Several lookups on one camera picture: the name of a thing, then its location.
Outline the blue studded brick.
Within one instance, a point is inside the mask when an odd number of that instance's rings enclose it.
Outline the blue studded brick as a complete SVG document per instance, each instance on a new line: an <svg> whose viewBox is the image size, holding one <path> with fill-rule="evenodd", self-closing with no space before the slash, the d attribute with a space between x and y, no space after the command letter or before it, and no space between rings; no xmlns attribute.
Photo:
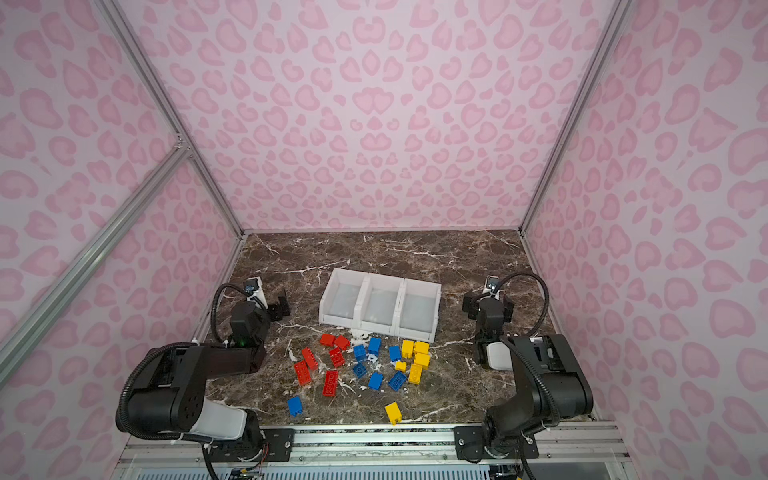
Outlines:
<svg viewBox="0 0 768 480"><path fill-rule="evenodd" d="M398 392L406 383L407 377L403 372L397 371L388 381L388 386L395 392Z"/></svg>

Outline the long yellow brick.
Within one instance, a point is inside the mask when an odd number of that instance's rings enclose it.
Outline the long yellow brick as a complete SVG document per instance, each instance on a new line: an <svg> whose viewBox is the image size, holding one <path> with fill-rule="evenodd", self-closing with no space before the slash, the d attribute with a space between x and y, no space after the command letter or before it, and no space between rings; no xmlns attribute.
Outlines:
<svg viewBox="0 0 768 480"><path fill-rule="evenodd" d="M413 364L409 370L408 382L413 385L419 385L421 382L423 367L418 364Z"/></svg>

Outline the white bin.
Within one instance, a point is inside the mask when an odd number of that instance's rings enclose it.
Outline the white bin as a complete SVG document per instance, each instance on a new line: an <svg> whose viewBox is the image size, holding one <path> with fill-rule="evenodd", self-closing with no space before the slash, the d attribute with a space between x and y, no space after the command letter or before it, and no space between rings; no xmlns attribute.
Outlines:
<svg viewBox="0 0 768 480"><path fill-rule="evenodd" d="M366 274L335 268L319 304L319 323L343 328L357 328L355 308Z"/></svg>
<svg viewBox="0 0 768 480"><path fill-rule="evenodd" d="M396 335L404 295L403 278L365 274L354 310L357 327L374 334Z"/></svg>
<svg viewBox="0 0 768 480"><path fill-rule="evenodd" d="M403 339L433 343L441 293L439 283L404 279L396 308L397 335Z"/></svg>

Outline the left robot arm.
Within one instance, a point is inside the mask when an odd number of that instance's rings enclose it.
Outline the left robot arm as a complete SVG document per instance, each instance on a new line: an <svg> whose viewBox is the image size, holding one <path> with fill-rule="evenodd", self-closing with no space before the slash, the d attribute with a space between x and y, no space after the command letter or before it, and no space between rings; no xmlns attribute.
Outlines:
<svg viewBox="0 0 768 480"><path fill-rule="evenodd" d="M210 342L175 342L149 350L129 374L117 428L148 441L201 446L206 463L262 461L268 441L254 411L209 400L212 379L255 374L267 356L270 327L290 316L286 292L269 302L260 278L221 284L210 307Z"/></svg>

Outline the white right bin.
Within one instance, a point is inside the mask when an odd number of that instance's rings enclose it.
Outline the white right bin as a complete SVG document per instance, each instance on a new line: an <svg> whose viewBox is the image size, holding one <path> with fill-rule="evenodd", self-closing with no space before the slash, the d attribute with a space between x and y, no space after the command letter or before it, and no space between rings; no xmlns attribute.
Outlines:
<svg viewBox="0 0 768 480"><path fill-rule="evenodd" d="M397 335L403 339L433 343L441 293L439 283L404 279L396 308Z"/></svg>

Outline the long red brick slanted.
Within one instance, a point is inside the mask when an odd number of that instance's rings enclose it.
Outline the long red brick slanted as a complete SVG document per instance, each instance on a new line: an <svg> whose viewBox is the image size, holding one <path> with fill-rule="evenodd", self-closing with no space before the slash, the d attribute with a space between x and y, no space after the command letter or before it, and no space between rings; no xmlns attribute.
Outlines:
<svg viewBox="0 0 768 480"><path fill-rule="evenodd" d="M317 358L309 347L302 349L301 354L310 371L317 371L319 369Z"/></svg>

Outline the diagonal aluminium frame bar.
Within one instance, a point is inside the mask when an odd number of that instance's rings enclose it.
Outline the diagonal aluminium frame bar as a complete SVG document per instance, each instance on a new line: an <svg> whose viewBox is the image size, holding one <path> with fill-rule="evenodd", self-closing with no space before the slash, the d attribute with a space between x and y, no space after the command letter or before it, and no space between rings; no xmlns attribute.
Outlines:
<svg viewBox="0 0 768 480"><path fill-rule="evenodd" d="M44 292L39 301L3 340L1 344L2 385L9 382L33 353L63 310L83 290L188 157L188 144L182 141L68 264L62 275Z"/></svg>

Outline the left corner frame post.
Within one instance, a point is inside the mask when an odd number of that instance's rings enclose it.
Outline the left corner frame post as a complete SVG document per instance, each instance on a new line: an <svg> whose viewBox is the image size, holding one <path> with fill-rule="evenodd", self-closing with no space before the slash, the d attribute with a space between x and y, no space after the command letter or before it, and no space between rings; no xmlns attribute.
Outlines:
<svg viewBox="0 0 768 480"><path fill-rule="evenodd" d="M233 208L226 199L223 190L215 181L211 170L205 163L198 147L193 141L189 129L184 125L179 110L174 105L168 90L152 65L130 22L126 18L118 1L95 1L102 17L115 34L116 40L127 54L149 96L160 114L166 120L179 140L183 149L189 151L191 161L204 186L212 196L215 205L223 214L238 239L247 237L245 229L237 219Z"/></svg>

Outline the small blue brick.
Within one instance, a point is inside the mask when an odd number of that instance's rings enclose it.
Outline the small blue brick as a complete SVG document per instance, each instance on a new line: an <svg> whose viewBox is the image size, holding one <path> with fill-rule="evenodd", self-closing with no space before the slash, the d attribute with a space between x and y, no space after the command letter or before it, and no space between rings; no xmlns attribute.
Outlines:
<svg viewBox="0 0 768 480"><path fill-rule="evenodd" d="M367 369L362 363L357 363L353 367L353 372L358 379L364 377L367 374Z"/></svg>

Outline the white left bin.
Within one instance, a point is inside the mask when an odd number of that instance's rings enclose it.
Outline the white left bin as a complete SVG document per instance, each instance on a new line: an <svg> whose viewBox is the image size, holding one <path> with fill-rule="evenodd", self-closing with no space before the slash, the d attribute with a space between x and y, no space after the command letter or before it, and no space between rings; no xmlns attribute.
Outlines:
<svg viewBox="0 0 768 480"><path fill-rule="evenodd" d="M355 308L366 274L335 268L319 304L319 323L343 328L357 328Z"/></svg>

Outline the lone yellow brick front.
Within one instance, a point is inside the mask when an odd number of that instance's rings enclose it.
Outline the lone yellow brick front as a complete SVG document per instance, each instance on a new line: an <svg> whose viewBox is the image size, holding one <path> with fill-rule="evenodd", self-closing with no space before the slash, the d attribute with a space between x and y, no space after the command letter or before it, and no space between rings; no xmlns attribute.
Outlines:
<svg viewBox="0 0 768 480"><path fill-rule="evenodd" d="M396 402L387 404L385 412L391 425L397 425L403 420L402 412Z"/></svg>

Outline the lone blue brick front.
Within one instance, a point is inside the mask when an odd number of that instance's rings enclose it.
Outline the lone blue brick front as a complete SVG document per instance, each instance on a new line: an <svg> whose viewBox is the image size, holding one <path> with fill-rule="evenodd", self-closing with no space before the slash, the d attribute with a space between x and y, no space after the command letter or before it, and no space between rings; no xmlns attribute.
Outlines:
<svg viewBox="0 0 768 480"><path fill-rule="evenodd" d="M298 417L304 413L303 403L299 396L291 397L287 401L287 405L291 417Z"/></svg>

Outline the corner frame post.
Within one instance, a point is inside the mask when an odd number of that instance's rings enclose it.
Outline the corner frame post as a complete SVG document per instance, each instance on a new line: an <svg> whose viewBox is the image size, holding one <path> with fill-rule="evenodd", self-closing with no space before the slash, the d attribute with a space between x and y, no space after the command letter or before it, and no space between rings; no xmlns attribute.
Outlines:
<svg viewBox="0 0 768 480"><path fill-rule="evenodd" d="M223 214L238 239L247 237L245 229L237 219L233 208L226 199L223 190L215 181L211 170L205 163L198 147L193 141L189 129L184 125L179 110L174 105L168 90L152 65L130 22L126 18L118 1L95 1L102 17L115 34L116 40L127 54L149 96L160 114L166 120L179 140L183 149L189 151L191 161L204 186L212 196L215 205Z"/></svg>
<svg viewBox="0 0 768 480"><path fill-rule="evenodd" d="M587 109L593 92L599 84L603 70L617 46L627 22L633 15L634 8L635 1L631 0L615 1L612 6L605 28L598 38L592 57L586 64L582 78L578 83L578 88L567 110L567 115L559 129L553 148L544 165L542 175L534 190L531 203L518 229L522 238L525 238L533 230L533 222L544 202L546 192L553 181L572 137L577 132L580 120Z"/></svg>

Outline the blue brick rear tall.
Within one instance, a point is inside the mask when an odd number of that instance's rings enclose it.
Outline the blue brick rear tall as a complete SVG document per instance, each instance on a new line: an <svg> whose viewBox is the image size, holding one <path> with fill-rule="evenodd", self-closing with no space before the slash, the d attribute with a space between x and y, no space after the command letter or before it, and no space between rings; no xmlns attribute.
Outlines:
<svg viewBox="0 0 768 480"><path fill-rule="evenodd" d="M373 337L369 340L367 346L367 352L370 355L378 356L381 350L381 339Z"/></svg>

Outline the right corner frame post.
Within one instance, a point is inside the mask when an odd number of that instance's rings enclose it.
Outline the right corner frame post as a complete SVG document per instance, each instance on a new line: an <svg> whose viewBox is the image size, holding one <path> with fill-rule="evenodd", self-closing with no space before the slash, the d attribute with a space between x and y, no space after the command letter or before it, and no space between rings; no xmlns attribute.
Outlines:
<svg viewBox="0 0 768 480"><path fill-rule="evenodd" d="M522 238L525 238L533 230L533 222L544 202L546 192L553 181L572 137L577 132L580 120L587 109L593 92L599 84L603 70L617 46L627 22L633 15L634 8L635 1L631 0L615 1L612 6L605 28L598 38L592 57L586 64L582 78L578 83L578 88L567 110L567 115L559 129L553 148L544 165L542 175L534 190L531 203L518 229Z"/></svg>

